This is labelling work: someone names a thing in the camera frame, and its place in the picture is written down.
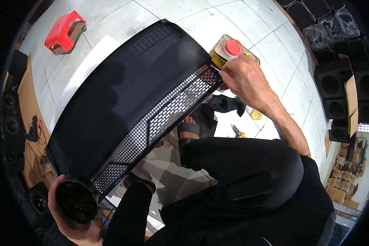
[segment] red cap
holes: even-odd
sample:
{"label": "red cap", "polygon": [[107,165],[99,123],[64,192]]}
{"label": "red cap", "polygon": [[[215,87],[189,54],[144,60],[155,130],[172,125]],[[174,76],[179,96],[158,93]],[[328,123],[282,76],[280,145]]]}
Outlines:
{"label": "red cap", "polygon": [[225,45],[228,53],[230,53],[233,56],[238,56],[243,52],[242,44],[236,39],[227,40]]}

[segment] red plastic stool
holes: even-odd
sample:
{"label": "red plastic stool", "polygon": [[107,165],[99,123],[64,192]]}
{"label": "red plastic stool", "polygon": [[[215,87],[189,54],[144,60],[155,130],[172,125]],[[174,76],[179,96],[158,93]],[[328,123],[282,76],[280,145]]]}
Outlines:
{"label": "red plastic stool", "polygon": [[71,11],[68,14],[57,19],[54,26],[48,33],[45,39],[44,45],[53,53],[52,47],[55,45],[60,45],[66,53],[69,53],[74,46],[74,42],[68,36],[68,32],[71,26],[75,23],[76,19],[81,20],[81,22],[86,23],[86,21],[75,11]]}

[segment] glue can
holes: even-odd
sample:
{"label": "glue can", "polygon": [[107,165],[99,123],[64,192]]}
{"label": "glue can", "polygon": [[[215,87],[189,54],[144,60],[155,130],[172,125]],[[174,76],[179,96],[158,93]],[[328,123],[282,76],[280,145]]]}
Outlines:
{"label": "glue can", "polygon": [[[260,59],[251,53],[248,49],[243,47],[241,42],[224,34],[219,41],[213,46],[209,55],[212,57],[212,62],[221,70],[227,61],[237,58],[239,55],[253,56],[258,65]],[[220,86],[221,91],[227,90],[228,87],[223,84]]]}

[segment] black cup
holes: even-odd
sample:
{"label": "black cup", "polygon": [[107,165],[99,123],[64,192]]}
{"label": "black cup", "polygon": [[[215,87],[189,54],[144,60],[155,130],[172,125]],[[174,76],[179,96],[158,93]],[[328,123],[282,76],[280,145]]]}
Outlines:
{"label": "black cup", "polygon": [[71,223],[90,225],[98,215],[98,191],[93,184],[79,180],[65,180],[55,192],[61,214]]}

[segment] black pants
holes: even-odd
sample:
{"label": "black pants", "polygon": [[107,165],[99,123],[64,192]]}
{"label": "black pants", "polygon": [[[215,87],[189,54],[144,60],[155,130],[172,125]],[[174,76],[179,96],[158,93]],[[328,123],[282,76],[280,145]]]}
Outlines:
{"label": "black pants", "polygon": [[[195,140],[184,146],[181,162],[194,170],[207,170],[219,184],[164,206],[161,218],[166,227],[183,217],[204,216],[219,221],[220,216],[238,219],[276,209],[294,195],[303,177],[298,152],[277,139]],[[126,191],[109,224],[104,245],[143,242],[151,197],[143,183],[133,184]],[[187,222],[195,233],[195,227]]]}

